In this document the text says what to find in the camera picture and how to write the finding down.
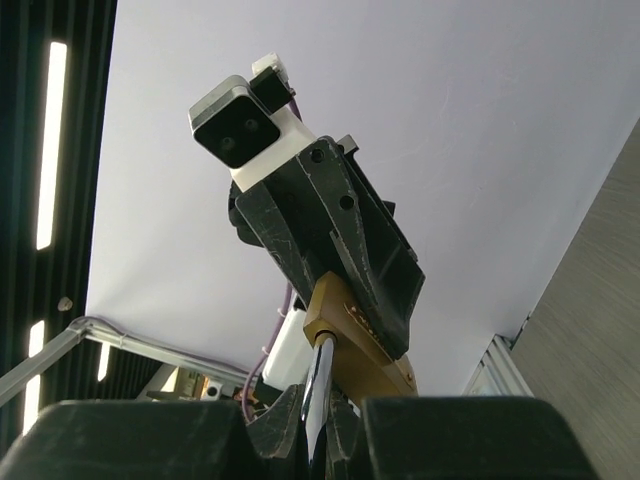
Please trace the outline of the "large brass padlock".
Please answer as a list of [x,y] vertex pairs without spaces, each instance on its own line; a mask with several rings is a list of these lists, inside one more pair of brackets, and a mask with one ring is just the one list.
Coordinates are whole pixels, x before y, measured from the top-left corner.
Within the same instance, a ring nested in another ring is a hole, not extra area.
[[370,396],[418,394],[407,356],[394,360],[383,348],[350,287],[328,272],[316,283],[307,307],[304,334],[313,347],[301,421],[312,479],[327,473],[327,421],[332,389],[361,406]]

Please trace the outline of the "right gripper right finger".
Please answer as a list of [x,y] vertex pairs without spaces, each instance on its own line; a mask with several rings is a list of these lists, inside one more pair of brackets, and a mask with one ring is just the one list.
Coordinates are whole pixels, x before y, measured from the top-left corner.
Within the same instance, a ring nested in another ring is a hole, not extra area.
[[374,398],[362,479],[595,479],[564,417],[532,397]]

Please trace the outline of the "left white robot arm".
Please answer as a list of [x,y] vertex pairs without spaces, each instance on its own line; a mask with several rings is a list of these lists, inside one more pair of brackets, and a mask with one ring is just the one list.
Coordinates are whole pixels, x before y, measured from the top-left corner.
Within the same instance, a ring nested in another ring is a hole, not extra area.
[[280,391],[303,382],[312,349],[302,313],[316,282],[332,272],[353,292],[394,360],[409,346],[410,318],[425,281],[417,254],[358,165],[351,136],[323,136],[246,192],[230,188],[239,239],[261,247],[296,294],[268,349],[263,382]]

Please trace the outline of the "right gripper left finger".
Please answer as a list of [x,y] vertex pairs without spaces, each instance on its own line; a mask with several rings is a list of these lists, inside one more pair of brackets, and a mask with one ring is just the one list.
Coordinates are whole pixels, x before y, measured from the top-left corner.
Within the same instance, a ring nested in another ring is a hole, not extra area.
[[229,402],[61,402],[1,461],[4,479],[262,479]]

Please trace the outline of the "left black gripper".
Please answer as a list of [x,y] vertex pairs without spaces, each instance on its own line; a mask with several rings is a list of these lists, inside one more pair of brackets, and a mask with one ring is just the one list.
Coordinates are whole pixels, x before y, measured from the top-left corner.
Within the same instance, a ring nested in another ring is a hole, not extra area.
[[247,191],[233,185],[228,212],[238,238],[264,249],[308,309],[316,279],[333,272],[352,288],[393,359],[409,348],[425,281],[417,255],[358,165],[351,136],[317,139]]

